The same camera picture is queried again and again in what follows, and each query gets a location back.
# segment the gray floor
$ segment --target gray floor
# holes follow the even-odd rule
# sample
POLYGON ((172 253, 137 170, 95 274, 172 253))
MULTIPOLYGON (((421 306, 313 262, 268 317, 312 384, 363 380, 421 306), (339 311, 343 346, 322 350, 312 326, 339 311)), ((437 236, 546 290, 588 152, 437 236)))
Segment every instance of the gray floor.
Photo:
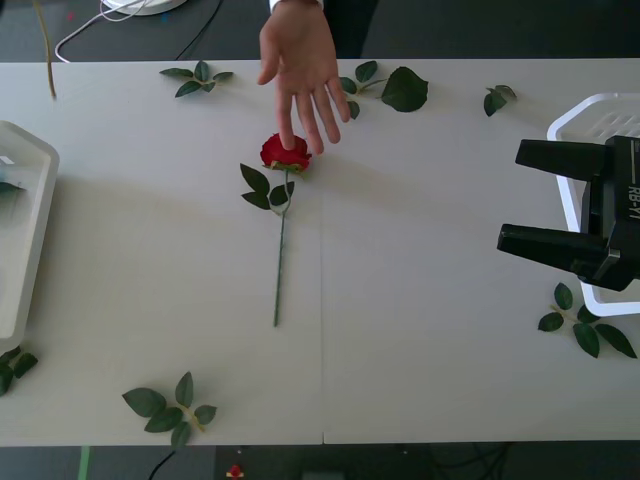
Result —
MULTIPOLYGON (((189 0, 164 17, 135 18, 122 24, 100 22, 68 44, 64 54, 72 61, 171 60, 203 25, 217 1, 189 0)), ((353 5, 367 1, 348 0, 353 5)), ((0 17, 0 61, 42 61, 42 38, 30 2, 6 2, 0 17)), ((97 0, 42 3, 54 42, 95 15, 98 7, 97 0)), ((268 16, 266 3, 225 0, 189 57, 258 58, 257 36, 268 16)), ((344 13, 345 28, 350 15, 357 14, 357 8, 344 13)), ((380 0, 362 56, 637 57, 639 25, 640 2, 631 0, 380 0)), ((94 448, 89 479, 144 480, 168 451, 166 447, 94 448)), ((473 452, 468 445, 438 446, 434 451, 443 461, 457 461, 473 452)), ((0 480, 76 479, 79 458, 77 447, 0 449, 0 480)), ((198 447, 172 458, 155 480, 223 479, 235 462, 245 466, 247 480, 294 479, 303 467, 335 466, 348 470, 350 479, 434 478, 420 446, 408 448, 406 454, 393 446, 252 447, 242 454, 235 448, 198 447)), ((450 478, 473 480, 481 474, 473 468, 450 478)), ((505 473, 508 480, 638 479, 640 442, 519 444, 511 452, 505 473)))
MULTIPOLYGON (((489 451, 494 445, 481 445, 489 451)), ((89 480, 146 480, 168 447, 93 448, 89 480)), ((427 447, 191 447, 180 451, 154 480, 224 480, 234 465, 242 465, 247 480, 299 480, 304 471, 346 473, 347 480, 444 480, 431 467, 427 447)), ((475 455, 468 444, 438 445, 430 451, 441 463, 456 463, 475 455)), ((75 480, 80 449, 0 449, 0 480, 75 480)), ((476 480, 482 464, 448 470, 448 480, 476 480)), ((510 451, 504 480, 637 480, 638 442, 521 443, 510 451)))
MULTIPOLYGON (((0 61, 43 60, 31 2, 5 1, 0 61)), ((72 40, 64 54, 72 61, 172 60, 218 1, 189 0, 166 17, 99 22, 72 40)), ((354 5, 341 14, 341 27, 348 32, 358 5, 371 0, 337 1, 354 5)), ((42 2, 56 43, 98 10, 97 0, 42 2)), ((258 58, 266 4, 267 0, 224 0, 191 58, 258 58)), ((363 57, 637 57, 638 25, 640 2, 633 0, 380 0, 363 57)))

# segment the red rose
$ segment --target red rose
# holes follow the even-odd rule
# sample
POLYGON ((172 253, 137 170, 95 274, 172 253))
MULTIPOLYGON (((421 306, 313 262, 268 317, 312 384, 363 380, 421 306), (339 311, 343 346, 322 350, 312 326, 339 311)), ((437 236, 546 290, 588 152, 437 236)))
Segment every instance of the red rose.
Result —
POLYGON ((311 154, 307 153, 307 142, 300 137, 296 138, 296 146, 293 150, 285 150, 280 142, 280 135, 272 136, 262 146, 260 157, 265 166, 273 170, 288 170, 293 173, 304 172, 308 167, 311 154))
POLYGON ((231 467, 231 470, 227 472, 227 477, 232 479, 243 478, 244 473, 242 472, 242 469, 238 465, 234 465, 233 467, 231 467))

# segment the hand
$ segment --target hand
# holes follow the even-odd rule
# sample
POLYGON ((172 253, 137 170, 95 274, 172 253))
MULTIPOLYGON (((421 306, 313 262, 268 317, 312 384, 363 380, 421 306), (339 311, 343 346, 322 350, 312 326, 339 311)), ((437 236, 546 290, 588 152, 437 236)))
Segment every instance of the hand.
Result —
POLYGON ((340 130, 329 103, 327 89, 343 122, 349 121, 349 106, 338 77, 336 49, 322 8, 313 0, 282 0, 260 32, 262 72, 258 84, 276 78, 276 117, 282 146, 295 146, 291 125, 293 97, 300 122, 313 151, 324 145, 311 97, 331 143, 340 141, 340 130))

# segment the white cable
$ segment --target white cable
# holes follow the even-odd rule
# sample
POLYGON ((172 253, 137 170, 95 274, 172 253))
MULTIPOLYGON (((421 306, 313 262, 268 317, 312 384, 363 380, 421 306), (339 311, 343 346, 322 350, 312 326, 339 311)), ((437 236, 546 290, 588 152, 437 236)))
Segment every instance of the white cable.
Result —
POLYGON ((55 48, 55 54, 56 57, 58 57, 60 59, 60 61, 64 62, 64 63, 71 63, 69 60, 67 60, 66 58, 64 58, 61 54, 60 54, 60 48, 62 48, 62 46, 67 43, 69 40, 71 40, 73 37, 75 37, 76 35, 78 35, 80 32, 82 32, 83 30, 85 30, 86 28, 88 28, 89 26, 91 26, 96 20, 99 20, 100 18, 104 18, 105 20, 108 20, 110 22, 123 22, 125 20, 129 20, 131 17, 133 17, 134 15, 137 15, 140 10, 142 10, 144 8, 144 6, 149 2, 150 0, 134 0, 133 2, 127 3, 126 5, 122 5, 120 7, 115 7, 112 8, 110 10, 107 10, 106 12, 103 11, 103 7, 102 7, 102 0, 98 0, 98 2, 100 2, 100 13, 98 13, 95 17, 91 18, 87 23, 85 23, 84 25, 82 25, 80 28, 78 28, 75 32, 71 33, 70 35, 67 35, 66 37, 64 37, 62 40, 60 40, 58 42, 58 44, 56 45, 55 48), (135 12, 123 17, 123 18, 111 18, 108 17, 107 14, 108 13, 113 13, 116 12, 122 8, 127 8, 127 7, 131 7, 132 5, 135 5, 137 3, 142 2, 142 5, 140 5, 140 7, 138 8, 138 10, 136 10, 135 12))

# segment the dark sleeve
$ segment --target dark sleeve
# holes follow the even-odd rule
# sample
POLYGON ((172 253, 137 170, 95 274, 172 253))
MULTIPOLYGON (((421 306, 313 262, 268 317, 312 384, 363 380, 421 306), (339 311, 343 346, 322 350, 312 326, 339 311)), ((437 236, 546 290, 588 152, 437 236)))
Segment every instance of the dark sleeve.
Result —
POLYGON ((325 0, 338 58, 360 58, 378 0, 325 0))

